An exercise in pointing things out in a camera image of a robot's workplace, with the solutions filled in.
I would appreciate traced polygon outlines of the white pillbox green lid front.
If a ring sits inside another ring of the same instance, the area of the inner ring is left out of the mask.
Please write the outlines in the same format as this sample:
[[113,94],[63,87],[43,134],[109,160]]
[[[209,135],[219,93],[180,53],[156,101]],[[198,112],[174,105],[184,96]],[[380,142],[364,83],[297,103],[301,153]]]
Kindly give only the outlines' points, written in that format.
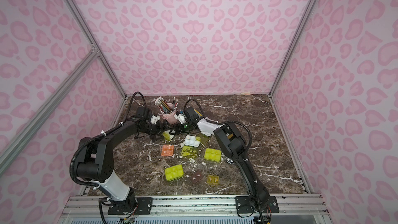
[[164,172],[167,181],[176,180],[184,176],[184,171],[181,164],[166,168]]

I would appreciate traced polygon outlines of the small dark red pillbox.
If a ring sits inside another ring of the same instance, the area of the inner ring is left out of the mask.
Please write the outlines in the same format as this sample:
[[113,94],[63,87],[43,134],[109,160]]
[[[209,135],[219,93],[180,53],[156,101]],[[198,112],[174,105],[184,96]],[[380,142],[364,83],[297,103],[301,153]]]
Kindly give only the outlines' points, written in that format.
[[195,172],[194,174],[191,175],[191,182],[193,184],[197,184],[200,180],[203,179],[203,173],[202,172]]

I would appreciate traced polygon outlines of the small yellow pillbox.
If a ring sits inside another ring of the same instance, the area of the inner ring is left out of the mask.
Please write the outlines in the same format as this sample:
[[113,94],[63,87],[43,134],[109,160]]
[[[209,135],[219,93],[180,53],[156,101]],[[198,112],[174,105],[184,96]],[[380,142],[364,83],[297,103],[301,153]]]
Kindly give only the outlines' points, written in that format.
[[207,183],[209,185],[218,185],[219,184],[219,176],[217,176],[217,175],[208,175],[207,176]]

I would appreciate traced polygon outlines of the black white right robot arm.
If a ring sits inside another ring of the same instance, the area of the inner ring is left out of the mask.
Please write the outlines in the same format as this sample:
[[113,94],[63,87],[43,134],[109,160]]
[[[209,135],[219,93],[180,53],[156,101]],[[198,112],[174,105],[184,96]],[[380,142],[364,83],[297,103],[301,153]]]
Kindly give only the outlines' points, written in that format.
[[274,204],[269,191],[260,181],[248,152],[252,145],[252,133],[242,123],[234,120],[219,122],[200,115],[192,107],[178,112],[174,117],[182,131],[199,130],[207,136],[214,136],[222,154],[237,167],[243,178],[250,206],[259,213],[270,213]]

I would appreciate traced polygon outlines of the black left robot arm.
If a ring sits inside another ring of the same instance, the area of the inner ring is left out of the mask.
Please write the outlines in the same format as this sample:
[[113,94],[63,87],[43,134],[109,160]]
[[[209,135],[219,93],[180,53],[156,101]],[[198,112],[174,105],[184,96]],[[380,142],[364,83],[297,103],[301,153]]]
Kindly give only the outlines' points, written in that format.
[[168,124],[147,107],[139,107],[135,115],[125,115],[112,129],[80,141],[69,166],[71,179],[83,186],[99,189],[113,202],[125,202],[133,196],[133,190],[117,176],[114,149],[127,138],[147,134],[155,139]]

